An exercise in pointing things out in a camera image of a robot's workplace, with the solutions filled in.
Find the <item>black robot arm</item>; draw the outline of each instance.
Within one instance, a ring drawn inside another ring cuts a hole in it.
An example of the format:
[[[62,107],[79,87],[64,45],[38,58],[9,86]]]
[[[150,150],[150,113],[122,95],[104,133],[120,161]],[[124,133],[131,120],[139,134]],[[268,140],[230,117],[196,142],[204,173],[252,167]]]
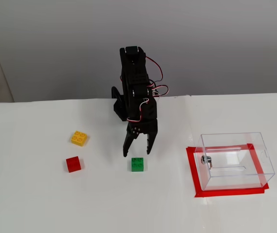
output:
[[[114,111],[122,121],[128,121],[127,135],[123,145],[126,157],[133,139],[140,133],[147,134],[147,154],[152,150],[157,132],[157,105],[152,85],[146,71],[146,54],[140,47],[120,49],[121,81],[123,95],[112,87],[112,98],[117,99]]]

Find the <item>transparent plastic box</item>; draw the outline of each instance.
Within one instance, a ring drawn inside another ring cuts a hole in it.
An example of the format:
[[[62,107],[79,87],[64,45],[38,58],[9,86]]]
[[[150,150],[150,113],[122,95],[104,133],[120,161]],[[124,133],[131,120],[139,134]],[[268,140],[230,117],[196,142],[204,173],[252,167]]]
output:
[[[194,156],[202,190],[264,187],[275,174],[261,133],[202,134]]]

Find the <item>yellow lego brick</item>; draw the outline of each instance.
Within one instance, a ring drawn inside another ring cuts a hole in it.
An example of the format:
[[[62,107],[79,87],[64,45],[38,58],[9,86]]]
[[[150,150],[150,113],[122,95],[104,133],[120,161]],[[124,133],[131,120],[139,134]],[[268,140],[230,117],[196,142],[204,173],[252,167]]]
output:
[[[82,147],[86,142],[86,139],[87,135],[85,133],[76,131],[74,135],[71,137],[71,142]]]

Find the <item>white table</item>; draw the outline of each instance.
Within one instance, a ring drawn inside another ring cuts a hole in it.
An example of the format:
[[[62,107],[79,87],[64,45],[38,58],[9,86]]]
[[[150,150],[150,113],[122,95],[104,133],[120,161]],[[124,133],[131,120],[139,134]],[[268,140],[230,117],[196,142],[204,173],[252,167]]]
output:
[[[150,155],[122,155],[114,100],[0,103],[0,233],[277,232],[277,94],[161,98]],[[85,132],[84,147],[70,143]],[[194,198],[185,148],[201,133],[262,132],[276,172],[263,195]],[[81,171],[65,159],[79,156]],[[131,157],[147,171],[133,173]]]

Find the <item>lego brick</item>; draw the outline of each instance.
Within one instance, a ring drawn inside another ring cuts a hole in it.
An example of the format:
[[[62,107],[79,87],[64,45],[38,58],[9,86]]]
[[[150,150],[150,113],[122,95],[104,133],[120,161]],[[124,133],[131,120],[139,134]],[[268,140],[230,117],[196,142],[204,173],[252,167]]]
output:
[[[87,135],[85,133],[76,131],[71,138],[71,142],[73,144],[76,144],[76,145],[82,147],[84,145],[84,143],[86,142],[86,139],[87,139]]]
[[[132,158],[131,168],[132,168],[132,171],[144,171],[144,159]]]
[[[66,164],[69,172],[81,170],[78,156],[67,159]]]

